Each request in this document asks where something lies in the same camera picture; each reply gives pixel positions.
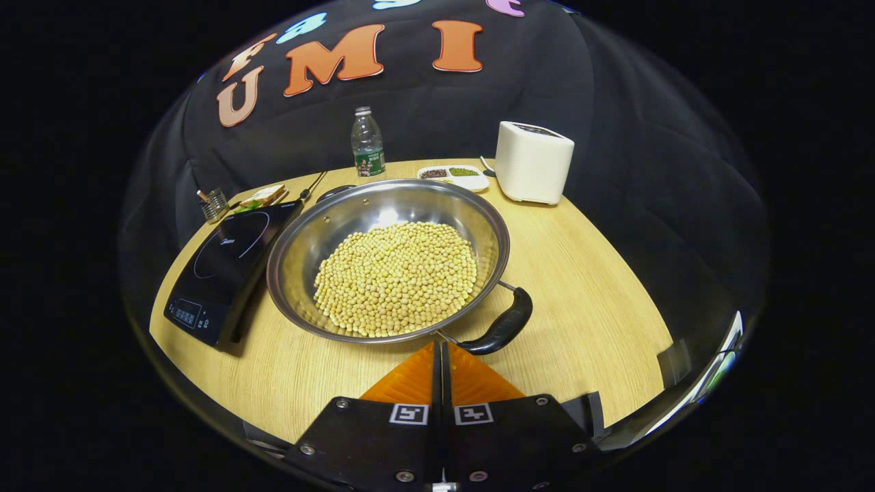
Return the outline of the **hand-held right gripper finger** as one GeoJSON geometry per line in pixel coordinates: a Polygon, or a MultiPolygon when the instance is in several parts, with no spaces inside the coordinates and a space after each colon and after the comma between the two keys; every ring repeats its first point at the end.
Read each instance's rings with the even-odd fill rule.
{"type": "Polygon", "coordinates": [[[442,487],[448,491],[563,491],[586,480],[603,452],[547,394],[475,405],[453,402],[442,342],[442,487]]]}
{"type": "Polygon", "coordinates": [[[442,344],[425,365],[426,402],[331,399],[282,458],[330,491],[431,491],[442,480],[442,344]]]}

